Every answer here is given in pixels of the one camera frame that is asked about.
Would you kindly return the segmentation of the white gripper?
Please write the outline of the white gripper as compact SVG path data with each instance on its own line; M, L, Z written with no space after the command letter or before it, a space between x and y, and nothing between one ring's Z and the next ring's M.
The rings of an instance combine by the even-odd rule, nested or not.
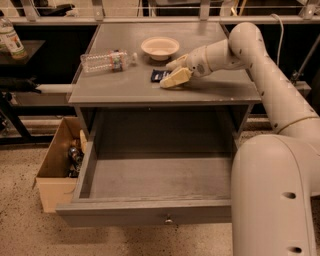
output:
M166 64L166 68L172 72L160 81L160 87L172 88L179 86L188 82L192 75L194 77L210 75L213 72L211 61L212 58L207 46L196 48L188 55L182 55Z

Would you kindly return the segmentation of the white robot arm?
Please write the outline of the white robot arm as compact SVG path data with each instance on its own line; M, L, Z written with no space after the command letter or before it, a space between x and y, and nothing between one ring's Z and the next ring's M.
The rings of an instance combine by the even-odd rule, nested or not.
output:
M233 255L317 256L311 199L320 192L320 116L269 57L258 27L240 23L228 39L166 67L164 88L220 69L247 69L272 126L233 160Z

